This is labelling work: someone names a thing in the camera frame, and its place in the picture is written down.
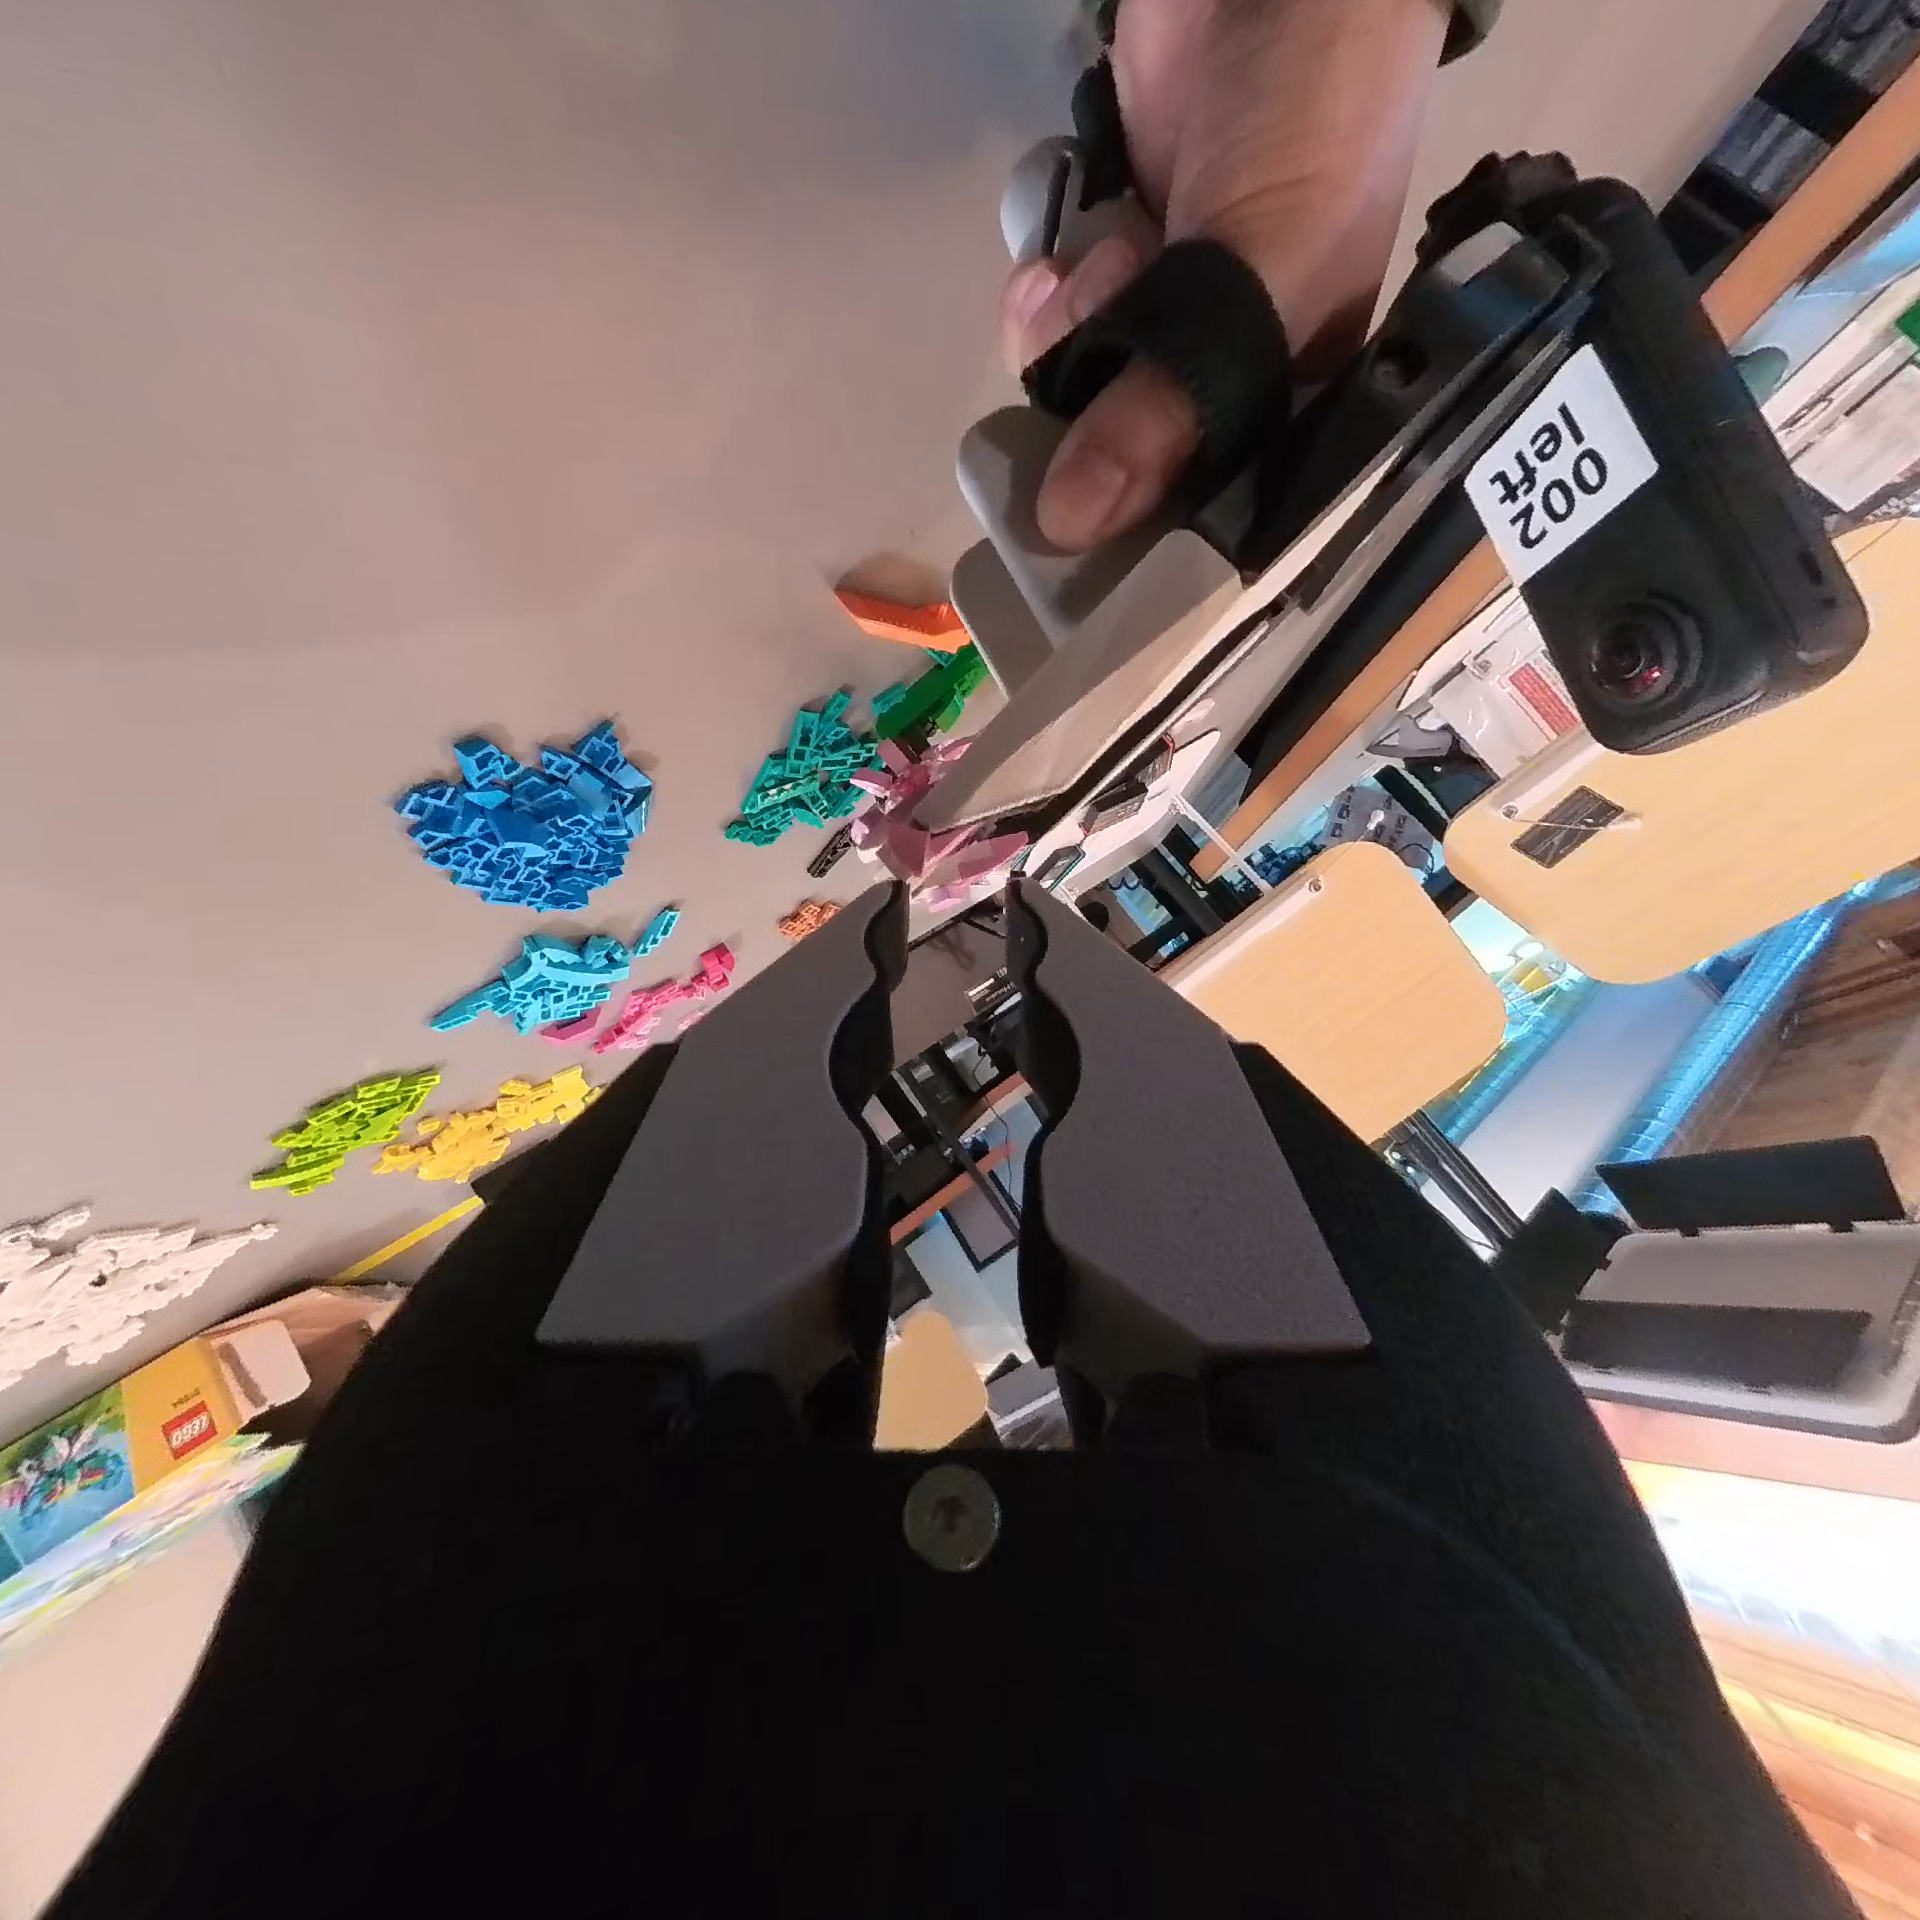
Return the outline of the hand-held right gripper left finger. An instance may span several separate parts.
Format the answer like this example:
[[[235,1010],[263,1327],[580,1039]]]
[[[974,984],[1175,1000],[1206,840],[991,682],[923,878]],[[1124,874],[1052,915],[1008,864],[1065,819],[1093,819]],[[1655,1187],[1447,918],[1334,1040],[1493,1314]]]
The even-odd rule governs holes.
[[[893,1253],[865,1109],[895,1069],[907,899],[883,880],[695,1025],[537,1328],[637,1359],[699,1402],[767,1386],[798,1430],[868,1449]]]

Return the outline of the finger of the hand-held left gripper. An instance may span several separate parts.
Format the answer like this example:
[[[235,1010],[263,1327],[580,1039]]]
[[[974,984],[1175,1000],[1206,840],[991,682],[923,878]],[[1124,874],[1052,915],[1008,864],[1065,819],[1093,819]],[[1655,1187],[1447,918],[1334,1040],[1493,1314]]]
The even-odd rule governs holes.
[[[1270,640],[1287,614],[1270,583],[1127,583],[931,789],[927,826],[1054,822],[1159,737],[1232,745],[1299,654],[1296,639]]]

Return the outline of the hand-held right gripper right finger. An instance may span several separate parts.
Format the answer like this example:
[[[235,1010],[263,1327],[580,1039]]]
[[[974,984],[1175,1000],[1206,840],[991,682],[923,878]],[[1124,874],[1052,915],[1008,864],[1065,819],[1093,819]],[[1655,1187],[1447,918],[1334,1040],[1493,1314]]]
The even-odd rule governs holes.
[[[1016,1058],[1040,1112],[1016,1285],[1075,1449],[1216,1390],[1367,1363],[1374,1339],[1232,1040],[1031,880],[1005,891]]]

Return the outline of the pile of magenta lego pieces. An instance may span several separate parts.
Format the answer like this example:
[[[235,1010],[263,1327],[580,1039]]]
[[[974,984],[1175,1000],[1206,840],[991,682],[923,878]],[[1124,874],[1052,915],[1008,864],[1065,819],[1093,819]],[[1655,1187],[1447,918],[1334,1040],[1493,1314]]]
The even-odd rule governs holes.
[[[704,1009],[723,994],[731,985],[733,967],[728,944],[708,947],[693,975],[633,990],[607,1019],[592,1009],[568,1022],[542,1026],[539,1039],[557,1048],[587,1046],[595,1054],[646,1050],[670,1017]]]

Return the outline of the pink lego flower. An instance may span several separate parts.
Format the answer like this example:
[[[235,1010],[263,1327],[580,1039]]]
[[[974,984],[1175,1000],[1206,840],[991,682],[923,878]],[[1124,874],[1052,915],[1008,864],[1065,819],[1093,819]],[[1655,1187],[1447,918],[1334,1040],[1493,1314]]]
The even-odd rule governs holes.
[[[960,850],[974,827],[932,831],[923,826],[919,810],[969,750],[969,738],[935,742],[920,755],[907,752],[897,738],[883,742],[879,761],[849,777],[856,795],[865,800],[848,827],[853,854],[897,880],[920,882]]]

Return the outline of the pile of yellow lego pieces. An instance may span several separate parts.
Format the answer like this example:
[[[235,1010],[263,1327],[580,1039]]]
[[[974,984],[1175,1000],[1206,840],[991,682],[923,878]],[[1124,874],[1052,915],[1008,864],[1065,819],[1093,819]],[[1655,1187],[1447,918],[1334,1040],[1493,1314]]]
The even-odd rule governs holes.
[[[517,1142],[583,1119],[599,1097],[601,1089],[577,1066],[542,1081],[513,1078],[483,1109],[421,1119],[406,1138],[379,1151],[372,1174],[423,1185],[471,1185],[505,1162]]]

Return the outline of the pile of teal lego pieces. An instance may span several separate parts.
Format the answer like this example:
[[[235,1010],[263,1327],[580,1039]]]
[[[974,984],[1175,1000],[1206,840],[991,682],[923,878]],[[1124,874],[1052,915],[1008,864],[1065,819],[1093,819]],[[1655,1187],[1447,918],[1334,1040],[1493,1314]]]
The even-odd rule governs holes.
[[[879,768],[879,743],[849,725],[849,690],[838,688],[792,714],[784,745],[752,781],[724,837],[745,848],[769,848],[796,827],[833,831],[865,798],[859,777]]]

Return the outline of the pile of lime lego pieces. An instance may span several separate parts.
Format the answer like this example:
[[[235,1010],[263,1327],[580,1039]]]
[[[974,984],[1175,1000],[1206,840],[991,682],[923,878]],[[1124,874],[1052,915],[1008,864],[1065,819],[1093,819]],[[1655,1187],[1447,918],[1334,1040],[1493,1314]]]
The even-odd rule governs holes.
[[[355,1155],[393,1145],[439,1085],[441,1070],[423,1069],[369,1078],[324,1097],[270,1137],[272,1162],[248,1176],[248,1187],[255,1194],[315,1194]]]

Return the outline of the pile of blue lego pieces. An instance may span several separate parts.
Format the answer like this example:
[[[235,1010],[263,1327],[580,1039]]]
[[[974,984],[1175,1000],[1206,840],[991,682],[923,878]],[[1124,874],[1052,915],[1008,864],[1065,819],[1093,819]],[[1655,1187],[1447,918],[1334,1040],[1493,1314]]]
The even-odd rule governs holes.
[[[580,915],[621,880],[656,798],[613,723],[519,759],[492,737],[452,743],[452,776],[393,805],[423,862],[485,906]]]

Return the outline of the colourful lego set box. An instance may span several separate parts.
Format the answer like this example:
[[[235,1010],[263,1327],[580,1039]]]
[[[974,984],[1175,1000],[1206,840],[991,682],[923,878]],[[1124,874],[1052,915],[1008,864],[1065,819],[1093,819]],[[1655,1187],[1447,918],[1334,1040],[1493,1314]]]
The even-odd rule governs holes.
[[[6,1446],[4,1658],[275,1488],[397,1305],[397,1287],[303,1289]]]

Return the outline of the pile of white lego pieces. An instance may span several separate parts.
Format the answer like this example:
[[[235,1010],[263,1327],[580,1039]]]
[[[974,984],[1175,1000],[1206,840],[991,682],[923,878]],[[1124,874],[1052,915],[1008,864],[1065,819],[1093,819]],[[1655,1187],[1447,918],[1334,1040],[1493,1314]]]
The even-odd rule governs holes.
[[[54,1361],[79,1369],[118,1354],[161,1309],[279,1232],[272,1222],[89,1232],[89,1218],[71,1207],[3,1230],[3,1389]]]

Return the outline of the orange brick separator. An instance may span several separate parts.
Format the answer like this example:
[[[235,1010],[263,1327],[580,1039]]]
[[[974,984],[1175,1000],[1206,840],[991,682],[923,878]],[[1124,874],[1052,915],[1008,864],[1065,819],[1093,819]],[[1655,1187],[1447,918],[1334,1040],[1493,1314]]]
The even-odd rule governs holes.
[[[941,657],[956,654],[969,642],[966,622],[948,600],[910,605],[849,583],[838,583],[831,600],[870,640]]]

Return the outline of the plywood chair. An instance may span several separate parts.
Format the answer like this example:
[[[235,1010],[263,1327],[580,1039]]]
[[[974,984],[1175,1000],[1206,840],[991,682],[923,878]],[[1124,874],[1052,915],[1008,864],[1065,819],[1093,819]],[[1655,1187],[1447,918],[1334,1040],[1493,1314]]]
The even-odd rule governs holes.
[[[1839,555],[1870,634],[1832,682],[1693,745],[1557,742],[1465,807],[1448,874],[1583,977],[1643,985],[1917,855],[1917,523]]]
[[[939,1454],[987,1433],[989,1393],[953,1325],[923,1305],[889,1328],[872,1448]]]
[[[1374,1144],[1501,1048],[1505,1003],[1390,850],[1336,846],[1160,979]]]

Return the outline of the yellow tape strip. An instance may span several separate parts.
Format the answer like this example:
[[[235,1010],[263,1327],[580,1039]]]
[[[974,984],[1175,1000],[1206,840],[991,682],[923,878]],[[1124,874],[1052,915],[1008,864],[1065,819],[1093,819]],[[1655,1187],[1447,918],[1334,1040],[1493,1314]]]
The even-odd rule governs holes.
[[[384,1246],[375,1249],[369,1255],[355,1259],[348,1270],[331,1277],[324,1285],[329,1287],[350,1287],[369,1281],[372,1277],[385,1271],[396,1262],[405,1259],[414,1250],[447,1238],[452,1230],[462,1227],[472,1214],[485,1207],[485,1200],[477,1194],[468,1194],[455,1207],[423,1222],[421,1225],[412,1227],[408,1232],[385,1241]]]

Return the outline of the ceiling air vent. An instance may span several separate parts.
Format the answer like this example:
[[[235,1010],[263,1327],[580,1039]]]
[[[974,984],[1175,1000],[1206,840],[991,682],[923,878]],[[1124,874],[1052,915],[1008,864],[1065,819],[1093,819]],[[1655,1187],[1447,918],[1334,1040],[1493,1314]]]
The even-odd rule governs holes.
[[[1600,1165],[1628,1232],[1557,1331],[1597,1402],[1904,1446],[1917,1225],[1872,1137]]]

